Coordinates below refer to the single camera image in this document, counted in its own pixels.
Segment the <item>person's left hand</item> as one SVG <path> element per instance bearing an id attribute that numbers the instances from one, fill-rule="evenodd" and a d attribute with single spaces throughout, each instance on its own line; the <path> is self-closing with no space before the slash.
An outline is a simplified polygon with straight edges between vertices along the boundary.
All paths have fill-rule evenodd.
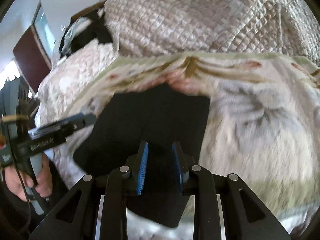
<path id="1" fill-rule="evenodd" d="M 20 177 L 25 187 L 34 187 L 33 180 L 24 172 L 19 171 Z M 19 179 L 18 173 L 13 166 L 8 166 L 4 169 L 4 179 L 9 191 L 26 202 L 27 198 L 23 191 L 22 183 Z M 42 168 L 37 175 L 37 185 L 35 190 L 40 194 L 42 198 L 47 198 L 52 194 L 53 182 L 52 174 L 49 167 L 49 159 L 44 154 L 42 157 Z"/>

